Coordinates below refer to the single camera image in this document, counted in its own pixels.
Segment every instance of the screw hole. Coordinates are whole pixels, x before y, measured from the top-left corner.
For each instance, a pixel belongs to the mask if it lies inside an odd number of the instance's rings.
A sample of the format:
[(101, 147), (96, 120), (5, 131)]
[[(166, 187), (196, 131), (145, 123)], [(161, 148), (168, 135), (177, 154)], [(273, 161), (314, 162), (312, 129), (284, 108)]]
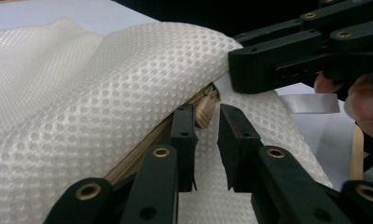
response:
[(84, 196), (92, 194), (96, 188), (94, 186), (89, 186), (81, 190), (81, 194)]
[(153, 152), (156, 157), (167, 157), (170, 154), (170, 150), (164, 147), (157, 148)]
[(317, 16), (317, 14), (315, 14), (315, 12), (310, 12), (310, 13), (307, 13), (306, 15), (305, 15), (305, 18), (306, 19), (312, 19), (312, 18), (314, 18), (314, 17), (316, 17)]
[(80, 201), (86, 201), (99, 195), (101, 190), (102, 188), (100, 187), (100, 185), (96, 183), (89, 183), (89, 184), (81, 186), (76, 191), (76, 197)]
[(341, 31), (341, 32), (336, 34), (336, 36), (339, 37), (339, 38), (346, 38), (346, 37), (349, 37), (351, 35), (352, 35), (352, 32), (349, 32), (349, 31)]
[(283, 158), (285, 156), (285, 153), (279, 149), (271, 148), (267, 150), (268, 155), (270, 155), (273, 158)]
[(329, 215), (329, 213), (327, 213), (325, 210), (323, 210), (321, 208), (314, 209), (312, 214), (320, 221), (323, 221), (323, 222), (331, 222), (332, 221), (331, 215)]
[(144, 220), (150, 220), (157, 215), (157, 209), (149, 206), (140, 210), (140, 218)]
[(373, 188), (366, 185), (359, 185), (357, 187), (357, 192), (359, 195), (361, 195), (363, 198), (373, 202)]

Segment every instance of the white surface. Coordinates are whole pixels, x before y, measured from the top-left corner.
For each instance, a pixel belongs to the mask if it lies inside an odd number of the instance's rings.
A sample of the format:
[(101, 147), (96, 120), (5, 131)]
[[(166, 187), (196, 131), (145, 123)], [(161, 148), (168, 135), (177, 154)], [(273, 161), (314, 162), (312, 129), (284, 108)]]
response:
[(281, 96), (291, 114), (338, 113), (338, 96), (333, 93), (288, 94)]
[[(314, 93), (313, 88), (304, 84), (276, 91), (279, 95)], [(343, 183), (350, 179), (354, 130), (354, 120), (345, 113), (344, 103), (338, 103), (340, 113), (291, 115), (336, 190), (340, 190)]]
[(218, 78), (213, 83), (218, 90), (219, 98), (227, 98), (231, 94), (235, 93), (235, 91), (232, 88), (232, 85), (230, 83), (230, 74), (229, 72), (226, 72), (223, 76)]

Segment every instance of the white mesh fabric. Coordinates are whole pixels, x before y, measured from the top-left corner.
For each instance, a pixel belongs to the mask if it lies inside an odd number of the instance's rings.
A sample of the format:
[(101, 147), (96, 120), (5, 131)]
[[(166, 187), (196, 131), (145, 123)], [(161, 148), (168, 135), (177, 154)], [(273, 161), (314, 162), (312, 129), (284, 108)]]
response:
[[(224, 74), (228, 51), (240, 47), (182, 23), (108, 36), (69, 20), (0, 31), (0, 223), (42, 223), (70, 185), (106, 175), (176, 107)], [(310, 174), (328, 184), (274, 92), (225, 100), (258, 125), (265, 143), (294, 148)], [(199, 192), (182, 194), (181, 223), (254, 217), (248, 195), (224, 190), (217, 120), (199, 131)]]

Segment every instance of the black plastic part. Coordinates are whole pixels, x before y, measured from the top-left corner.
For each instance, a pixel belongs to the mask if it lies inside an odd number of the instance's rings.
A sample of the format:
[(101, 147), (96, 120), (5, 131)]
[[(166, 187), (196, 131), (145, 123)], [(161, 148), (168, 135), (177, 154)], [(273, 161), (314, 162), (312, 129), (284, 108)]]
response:
[(177, 223), (177, 150), (167, 145), (148, 149), (120, 224)]
[[(92, 192), (95, 190), (99, 190), (95, 197), (81, 200), (82, 196), (94, 195)], [(112, 185), (105, 179), (87, 178), (78, 181), (55, 203), (44, 223), (108, 223), (115, 208), (112, 193)]]
[(113, 187), (113, 200), (115, 202), (115, 212), (108, 224), (117, 224), (122, 218), (123, 211), (126, 207), (126, 202), (129, 199), (131, 188), (133, 187), (134, 179), (136, 175), (131, 175), (122, 181), (116, 183)]
[(366, 181), (348, 181), (340, 193), (342, 208), (353, 223), (373, 224), (373, 184)]
[(251, 46), (301, 31), (302, 20), (291, 20), (236, 35), (233, 38), (243, 46)]
[(253, 194), (251, 195), (251, 205), (256, 214), (259, 224), (280, 223), (280, 212), (276, 207), (276, 202), (271, 199), (267, 187), (262, 184), (262, 178), (258, 174), (251, 175), (254, 179)]
[(340, 203), (340, 193), (334, 189), (331, 189), (323, 184), (320, 184), (320, 183), (317, 183), (318, 186), (320, 186), (320, 188), (326, 193), (326, 195), (328, 195), (328, 197), (332, 200), (332, 202), (334, 202), (338, 207), (341, 206), (341, 203)]
[(328, 46), (332, 52), (347, 52), (373, 47), (373, 21), (332, 32)]
[(181, 105), (174, 111), (171, 145), (177, 148), (179, 191), (190, 192), (195, 183), (195, 148), (198, 136), (195, 134), (195, 107)]
[(329, 7), (335, 5), (336, 3), (343, 2), (344, 0), (320, 0), (319, 7)]
[(331, 54), (305, 57), (299, 61), (278, 63), (274, 71), (279, 86), (286, 86), (292, 80), (309, 76), (315, 77), (313, 71), (324, 70), (324, 76), (332, 80), (345, 80), (373, 73), (373, 51)]
[(253, 151), (262, 147), (260, 136), (242, 111), (231, 105), (221, 105), (218, 147), (228, 179), (228, 189), (251, 192)]
[[(278, 223), (351, 223), (294, 156), (280, 147), (262, 147), (254, 155), (254, 166), (279, 213)], [(255, 210), (264, 213), (259, 203)], [(257, 217), (268, 217), (263, 214)], [(273, 223), (258, 220), (259, 223)]]
[(288, 35), (228, 54), (229, 73), (234, 91), (260, 93), (315, 77), (317, 71), (295, 71), (290, 76), (276, 76), (277, 63), (313, 56), (320, 50), (322, 35), (315, 30)]
[(373, 21), (373, 0), (348, 0), (300, 16), (303, 29), (329, 33), (334, 29)]

